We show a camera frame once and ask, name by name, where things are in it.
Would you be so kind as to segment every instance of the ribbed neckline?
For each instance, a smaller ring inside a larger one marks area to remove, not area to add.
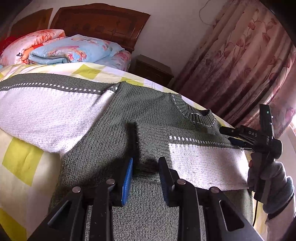
[[[182,97],[177,94],[171,94],[172,101],[181,114],[192,121],[194,124],[201,124],[206,127],[212,127],[216,118],[211,110],[198,110],[187,104]]]

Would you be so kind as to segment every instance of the curtain fold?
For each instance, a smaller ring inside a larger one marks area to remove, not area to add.
[[[259,128],[259,104],[269,104],[279,137],[295,114],[295,58],[290,37],[262,3],[230,0],[172,89],[233,126]]]

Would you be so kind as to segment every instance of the nightstand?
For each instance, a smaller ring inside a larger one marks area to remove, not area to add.
[[[134,66],[130,68],[129,72],[162,86],[167,86],[174,77],[169,66],[144,55],[137,56]]]

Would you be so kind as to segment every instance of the gray glove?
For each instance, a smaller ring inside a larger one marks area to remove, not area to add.
[[[255,173],[252,170],[252,161],[249,164],[248,185],[251,190],[255,185]],[[267,204],[263,205],[265,213],[275,213],[291,199],[294,193],[293,180],[286,176],[284,165],[279,161],[274,161],[268,165],[260,175],[262,180],[271,179],[270,192],[267,198]]]

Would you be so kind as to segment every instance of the silver rivet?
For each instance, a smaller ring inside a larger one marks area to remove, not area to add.
[[[115,180],[112,179],[112,178],[110,178],[110,179],[108,179],[108,180],[106,181],[106,183],[107,183],[108,185],[113,185],[113,184],[115,183]]]
[[[185,181],[184,179],[178,179],[178,180],[177,180],[177,183],[178,183],[179,185],[184,185],[184,184],[186,183],[186,181]]]
[[[78,186],[72,188],[72,192],[78,193],[78,192],[80,192],[80,191],[81,191],[81,188],[78,187]]]
[[[220,190],[217,187],[211,187],[211,192],[212,193],[218,193],[218,192],[220,192]]]

